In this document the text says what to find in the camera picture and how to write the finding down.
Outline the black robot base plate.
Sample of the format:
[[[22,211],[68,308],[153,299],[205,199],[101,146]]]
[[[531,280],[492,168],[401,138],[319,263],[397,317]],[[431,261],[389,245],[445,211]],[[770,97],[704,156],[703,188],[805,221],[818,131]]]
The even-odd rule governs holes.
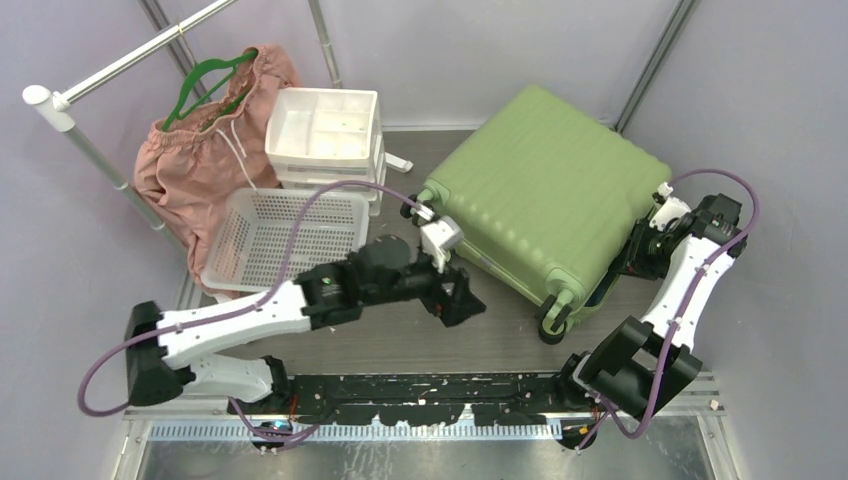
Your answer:
[[[539,425],[559,414],[591,418],[589,399],[556,373],[296,375],[281,393],[239,403],[247,415],[307,424],[449,426],[469,409],[476,426]]]

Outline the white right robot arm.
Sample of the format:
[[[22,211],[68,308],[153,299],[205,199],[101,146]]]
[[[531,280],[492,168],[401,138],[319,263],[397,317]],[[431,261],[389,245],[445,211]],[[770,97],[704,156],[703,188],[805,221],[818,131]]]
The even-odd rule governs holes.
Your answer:
[[[689,207],[670,196],[634,224],[611,270],[662,285],[640,318],[627,317],[593,351],[573,354],[555,384],[558,403],[577,411],[595,395],[642,419],[698,375],[695,331],[717,281],[746,247],[740,202],[724,194]]]

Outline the green hard-shell suitcase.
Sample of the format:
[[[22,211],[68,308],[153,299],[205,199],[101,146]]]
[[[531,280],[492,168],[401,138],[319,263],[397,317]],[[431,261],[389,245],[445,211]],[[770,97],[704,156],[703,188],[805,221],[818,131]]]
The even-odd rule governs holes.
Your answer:
[[[604,302],[611,264],[670,177],[653,155],[530,85],[415,199],[460,226],[458,255],[530,300],[540,339],[557,344]]]

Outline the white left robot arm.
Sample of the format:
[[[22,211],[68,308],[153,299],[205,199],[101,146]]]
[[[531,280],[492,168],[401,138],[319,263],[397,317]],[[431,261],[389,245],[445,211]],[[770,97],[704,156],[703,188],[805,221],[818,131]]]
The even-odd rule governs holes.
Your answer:
[[[384,235],[343,260],[284,282],[261,304],[254,294],[194,310],[133,307],[125,353],[128,403],[147,407],[184,393],[232,397],[269,413],[285,409],[292,388],[281,360],[240,360],[224,350],[266,337],[304,333],[358,320],[366,307],[419,300],[444,326],[485,311],[463,268],[438,268],[423,248]]]

